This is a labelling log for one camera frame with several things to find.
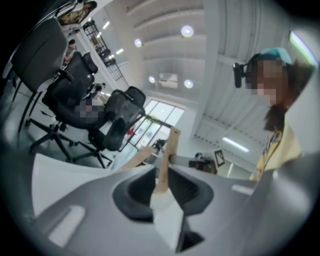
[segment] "railing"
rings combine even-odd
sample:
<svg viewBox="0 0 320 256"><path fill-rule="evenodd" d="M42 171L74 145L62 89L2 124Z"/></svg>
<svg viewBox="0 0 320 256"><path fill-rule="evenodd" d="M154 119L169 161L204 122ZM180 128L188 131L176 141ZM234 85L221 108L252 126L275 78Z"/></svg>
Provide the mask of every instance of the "railing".
<svg viewBox="0 0 320 256"><path fill-rule="evenodd" d="M95 21L91 19L90 21L86 22L83 25L83 30L103 61L105 67L109 71L111 77L118 85L118 88L126 91L129 88L129 84L119 69L115 57L112 57L110 49L102 39L101 33L99 33Z"/></svg>

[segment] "black office chair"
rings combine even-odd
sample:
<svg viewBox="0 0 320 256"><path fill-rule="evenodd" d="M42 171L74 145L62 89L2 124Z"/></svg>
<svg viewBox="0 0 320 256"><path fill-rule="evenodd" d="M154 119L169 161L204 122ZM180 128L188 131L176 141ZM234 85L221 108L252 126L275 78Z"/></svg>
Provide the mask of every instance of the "black office chair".
<svg viewBox="0 0 320 256"><path fill-rule="evenodd" d="M11 60L12 70L20 78L20 83L16 88L13 100L21 83L24 83L32 92L22 114L18 132L21 131L28 108L35 95L38 94L29 116L42 92L53 81L53 77L58 73L66 77L65 72L61 69L66 48L67 39L59 22L51 18L30 32L14 53Z"/></svg>
<svg viewBox="0 0 320 256"><path fill-rule="evenodd" d="M31 154L34 154L35 148L45 141L55 140L67 157L66 161L70 162L71 156L63 145L62 140L69 142L70 146L73 146L74 141L59 134L58 131L64 131L66 125L86 130L94 127L103 118L104 106L94 106L98 108L98 111L93 111L92 115L89 113L88 116L83 116L84 112L78 109L83 95L95 80L92 74L98 72L98 68L92 61L90 53L81 56L79 52L76 52L64 71L67 79L59 77L48 87L42 99L42 102L55 114L59 123L48 127L30 118L25 122L25 125L29 126L32 123L47 132L45 136L31 145Z"/></svg>
<svg viewBox="0 0 320 256"><path fill-rule="evenodd" d="M94 156L98 158L103 168L106 167L102 158L109 160L107 165L109 166L112 160L101 154L101 151L105 149L117 151L120 149L128 130L146 114L143 108L145 99L146 96L143 92L135 87L130 87L126 92L114 90L105 105L104 118L101 125L89 130L88 139L95 148L89 147L80 141L77 142L90 152L73 158L73 162ZM104 134L99 129L107 121L113 121L113 124L107 134Z"/></svg>

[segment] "yellow shirt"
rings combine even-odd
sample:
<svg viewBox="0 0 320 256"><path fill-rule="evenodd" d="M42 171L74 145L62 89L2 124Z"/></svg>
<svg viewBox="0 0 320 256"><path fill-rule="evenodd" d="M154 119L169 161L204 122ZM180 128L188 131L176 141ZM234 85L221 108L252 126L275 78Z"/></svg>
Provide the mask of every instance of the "yellow shirt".
<svg viewBox="0 0 320 256"><path fill-rule="evenodd" d="M274 170L289 160L301 155L301 148L290 125L284 118L283 132L276 131L267 141L256 166L256 172L250 177L252 181L259 181L264 171Z"/></svg>

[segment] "chair armrest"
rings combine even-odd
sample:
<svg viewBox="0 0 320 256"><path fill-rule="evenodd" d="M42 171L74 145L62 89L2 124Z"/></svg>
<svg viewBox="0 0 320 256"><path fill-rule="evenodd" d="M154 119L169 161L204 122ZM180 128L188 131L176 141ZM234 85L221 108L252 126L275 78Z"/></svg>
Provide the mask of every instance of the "chair armrest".
<svg viewBox="0 0 320 256"><path fill-rule="evenodd" d="M64 71L62 69L59 70L60 77L69 80L72 82L74 80L73 76L69 74L67 71Z"/></svg>

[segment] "chair headrest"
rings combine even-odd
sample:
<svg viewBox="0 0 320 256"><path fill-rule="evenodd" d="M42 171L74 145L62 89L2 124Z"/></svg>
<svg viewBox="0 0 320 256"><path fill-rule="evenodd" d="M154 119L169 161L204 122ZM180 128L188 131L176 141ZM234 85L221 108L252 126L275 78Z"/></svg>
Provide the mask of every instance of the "chair headrest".
<svg viewBox="0 0 320 256"><path fill-rule="evenodd" d="M86 66L86 68L89 70L90 73L95 74L98 72L98 67L94 63L94 61L91 58L90 52L87 52L82 56L83 63Z"/></svg>

